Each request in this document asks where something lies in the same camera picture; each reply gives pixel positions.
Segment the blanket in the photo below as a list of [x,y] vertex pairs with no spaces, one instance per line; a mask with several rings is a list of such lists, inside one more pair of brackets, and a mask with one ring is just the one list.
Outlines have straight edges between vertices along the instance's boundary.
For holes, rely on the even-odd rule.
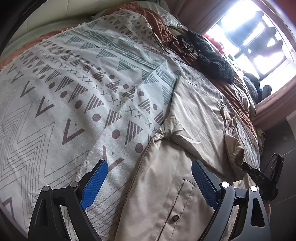
[[43,186],[65,187],[105,159],[108,176],[86,213],[103,240],[114,240],[135,167],[178,76],[219,95],[237,117],[246,161],[259,166],[257,143],[227,99],[163,53],[151,31],[143,15],[122,9],[35,45],[0,73],[0,199],[24,230]]

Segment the beige garment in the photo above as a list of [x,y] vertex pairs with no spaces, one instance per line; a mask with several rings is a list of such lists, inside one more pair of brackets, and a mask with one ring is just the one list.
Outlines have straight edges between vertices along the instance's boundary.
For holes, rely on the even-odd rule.
[[[192,161],[202,160],[220,180],[231,184],[236,176],[226,151],[227,145],[237,149],[235,137],[231,136],[234,126],[230,116],[221,115],[221,107],[220,101],[179,77],[170,113],[143,154],[123,208],[116,241],[198,240],[214,209],[206,204],[195,183]],[[231,139],[226,144],[225,132]],[[234,186],[249,185],[246,176]],[[174,215],[179,216],[175,222]],[[231,233],[235,215],[236,212],[231,215],[225,239]]]

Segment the brown dot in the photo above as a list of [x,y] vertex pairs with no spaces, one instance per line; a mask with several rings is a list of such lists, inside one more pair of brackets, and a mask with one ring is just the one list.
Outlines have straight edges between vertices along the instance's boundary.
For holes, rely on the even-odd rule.
[[60,97],[61,97],[61,98],[64,98],[64,97],[67,96],[67,94],[68,94],[68,92],[67,92],[67,91],[64,91],[64,92],[61,93]]
[[78,101],[75,103],[74,107],[75,107],[75,109],[79,109],[79,108],[81,107],[81,105],[82,105],[82,100],[78,100]]
[[138,143],[135,147],[135,150],[137,153],[141,153],[143,151],[143,145],[141,143]]
[[114,130],[112,131],[112,138],[117,139],[120,136],[120,131],[119,130]]
[[50,83],[50,85],[48,86],[48,88],[53,88],[55,86],[55,82]]
[[99,121],[101,119],[101,116],[97,113],[93,115],[93,121]]

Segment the metal snap button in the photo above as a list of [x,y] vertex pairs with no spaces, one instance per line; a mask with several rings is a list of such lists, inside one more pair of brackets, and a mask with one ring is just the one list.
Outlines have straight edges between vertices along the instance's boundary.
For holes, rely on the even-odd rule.
[[174,216],[172,217],[172,221],[173,221],[173,222],[178,221],[178,219],[179,219],[179,215],[174,215]]

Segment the blue rubber pad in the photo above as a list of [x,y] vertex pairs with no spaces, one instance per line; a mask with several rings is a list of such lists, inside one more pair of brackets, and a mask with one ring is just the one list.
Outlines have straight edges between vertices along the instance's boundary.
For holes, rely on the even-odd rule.
[[207,205],[213,207],[216,210],[218,208],[216,189],[212,186],[211,182],[197,161],[192,162],[191,172],[205,201],[207,202]]
[[82,191],[82,198],[80,205],[83,210],[91,206],[108,174],[108,164],[103,161],[95,171],[93,176],[89,179],[85,188]]

